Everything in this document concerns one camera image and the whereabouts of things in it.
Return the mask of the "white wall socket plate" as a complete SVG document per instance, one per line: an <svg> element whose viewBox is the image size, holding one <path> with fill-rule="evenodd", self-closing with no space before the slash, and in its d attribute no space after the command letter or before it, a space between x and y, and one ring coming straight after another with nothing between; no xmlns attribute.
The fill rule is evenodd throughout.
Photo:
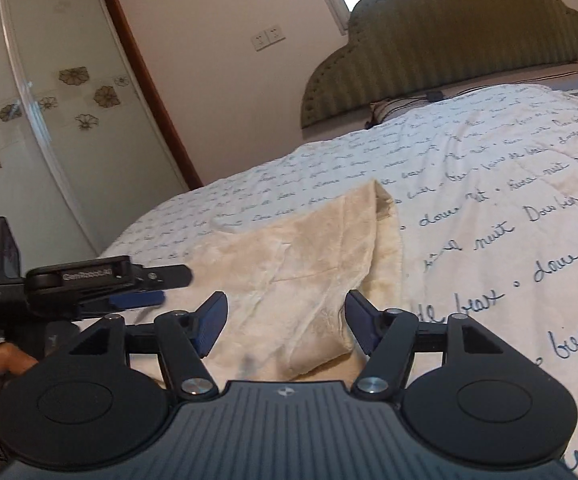
<svg viewBox="0 0 578 480"><path fill-rule="evenodd" d="M265 34L270 44L277 44L277 42L283 41L286 38L279 25L274 25L266 29Z"/></svg>

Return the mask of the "cream fleece pants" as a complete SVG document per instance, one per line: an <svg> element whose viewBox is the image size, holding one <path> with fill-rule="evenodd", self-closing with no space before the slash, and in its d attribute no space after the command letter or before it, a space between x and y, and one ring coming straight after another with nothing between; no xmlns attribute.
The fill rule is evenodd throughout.
<svg viewBox="0 0 578 480"><path fill-rule="evenodd" d="M189 266L193 281L167 292L164 311L226 295L227 323L204 361L219 384L349 380L362 361L344 322L345 296L357 289L381 308L401 299L397 205L376 180L316 195L209 188L155 207L106 254Z"/></svg>

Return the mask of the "white script-print bedspread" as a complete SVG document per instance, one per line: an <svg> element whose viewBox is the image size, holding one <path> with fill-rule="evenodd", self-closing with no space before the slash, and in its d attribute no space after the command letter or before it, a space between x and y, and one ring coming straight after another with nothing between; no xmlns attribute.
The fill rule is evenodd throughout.
<svg viewBox="0 0 578 480"><path fill-rule="evenodd" d="M475 318L578 404L578 96L485 88L198 191L316 195L368 180L399 202L402 288L392 307L423 322ZM565 460L578 475L578 426Z"/></svg>

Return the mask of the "olive green padded headboard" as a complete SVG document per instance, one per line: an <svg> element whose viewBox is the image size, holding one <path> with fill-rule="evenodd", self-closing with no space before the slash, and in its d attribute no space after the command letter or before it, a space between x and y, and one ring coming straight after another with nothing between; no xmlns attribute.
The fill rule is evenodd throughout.
<svg viewBox="0 0 578 480"><path fill-rule="evenodd" d="M578 62L578 11L562 0L361 0L347 44L316 67L302 128L396 96Z"/></svg>

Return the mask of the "striped pillow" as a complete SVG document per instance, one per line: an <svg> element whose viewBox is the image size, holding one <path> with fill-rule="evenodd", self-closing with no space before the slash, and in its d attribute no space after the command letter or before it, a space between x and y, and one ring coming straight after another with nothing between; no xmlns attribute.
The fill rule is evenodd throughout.
<svg viewBox="0 0 578 480"><path fill-rule="evenodd" d="M429 90L414 94L414 96L402 96L402 98L385 99L370 103L370 115L367 122L365 122L365 128L376 127L387 120L402 116L410 110L453 99L455 96L461 96L468 92L470 92L470 89Z"/></svg>

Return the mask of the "white sliding wardrobe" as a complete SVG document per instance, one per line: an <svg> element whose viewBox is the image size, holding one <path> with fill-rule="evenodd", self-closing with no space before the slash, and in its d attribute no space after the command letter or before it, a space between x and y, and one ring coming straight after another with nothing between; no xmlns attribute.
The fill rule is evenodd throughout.
<svg viewBox="0 0 578 480"><path fill-rule="evenodd" d="M98 257L193 185L106 0L0 0L0 216L24 269Z"/></svg>

